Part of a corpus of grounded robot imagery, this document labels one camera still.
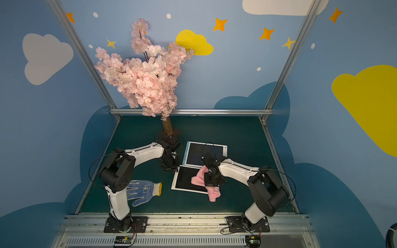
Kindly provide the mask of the white drawing tablet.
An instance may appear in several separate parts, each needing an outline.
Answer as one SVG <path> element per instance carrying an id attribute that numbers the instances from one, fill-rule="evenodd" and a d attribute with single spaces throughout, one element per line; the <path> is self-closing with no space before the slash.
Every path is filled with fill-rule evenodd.
<path id="1" fill-rule="evenodd" d="M 196 176 L 201 166 L 181 165 L 175 172 L 171 189 L 199 194 L 208 194 L 205 187 L 191 183 L 191 178 Z"/>
<path id="2" fill-rule="evenodd" d="M 188 141 L 185 149 L 182 165 L 193 167 L 203 166 L 202 157 L 211 154 L 214 158 L 227 156 L 227 145 L 214 143 L 201 143 Z"/>

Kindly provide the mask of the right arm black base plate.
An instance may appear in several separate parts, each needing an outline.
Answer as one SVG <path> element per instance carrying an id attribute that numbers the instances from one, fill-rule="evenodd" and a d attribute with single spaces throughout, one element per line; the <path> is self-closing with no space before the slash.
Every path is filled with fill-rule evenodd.
<path id="1" fill-rule="evenodd" d="M 253 224 L 246 218 L 241 216 L 227 216 L 225 217 L 230 233 L 243 233 L 250 231 L 252 233 L 269 233 L 270 224 L 267 217 L 261 218 L 257 223 Z"/>

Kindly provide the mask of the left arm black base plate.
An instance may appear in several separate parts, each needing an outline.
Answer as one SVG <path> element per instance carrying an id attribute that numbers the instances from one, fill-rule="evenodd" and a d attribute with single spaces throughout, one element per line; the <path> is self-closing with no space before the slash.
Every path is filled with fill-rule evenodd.
<path id="1" fill-rule="evenodd" d="M 126 216 L 122 220 L 118 220 L 110 215 L 106 222 L 104 233 L 145 233 L 147 228 L 148 217 L 131 217 Z"/>

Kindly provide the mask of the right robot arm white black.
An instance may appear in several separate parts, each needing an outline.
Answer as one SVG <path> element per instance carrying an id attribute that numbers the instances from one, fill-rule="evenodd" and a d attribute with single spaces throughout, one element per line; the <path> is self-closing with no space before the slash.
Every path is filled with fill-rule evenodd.
<path id="1" fill-rule="evenodd" d="M 253 198 L 253 204 L 240 217 L 227 217 L 230 232 L 255 231 L 259 223 L 272 217 L 277 210 L 291 203 L 296 193 L 290 193 L 281 180 L 287 174 L 269 166 L 251 167 L 237 163 L 222 156 L 215 158 L 210 153 L 202 155 L 201 160 L 208 172 L 204 173 L 206 187 L 220 187 L 230 178 L 247 186 Z"/>

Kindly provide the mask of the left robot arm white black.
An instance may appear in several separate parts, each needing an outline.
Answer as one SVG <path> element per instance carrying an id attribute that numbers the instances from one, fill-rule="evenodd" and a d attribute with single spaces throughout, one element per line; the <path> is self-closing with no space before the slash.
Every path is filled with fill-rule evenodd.
<path id="1" fill-rule="evenodd" d="M 99 171 L 99 178 L 108 196 L 110 213 L 103 232 L 145 232 L 147 218 L 133 217 L 128 202 L 133 200 L 133 207 L 137 207 L 149 202 L 154 196 L 160 196 L 162 183 L 133 180 L 134 169 L 153 159 L 159 159 L 165 171 L 177 169 L 179 160 L 176 150 L 179 145 L 178 136 L 175 134 L 158 137 L 155 142 L 143 147 L 127 150 L 118 148 L 105 155 L 106 161 Z"/>

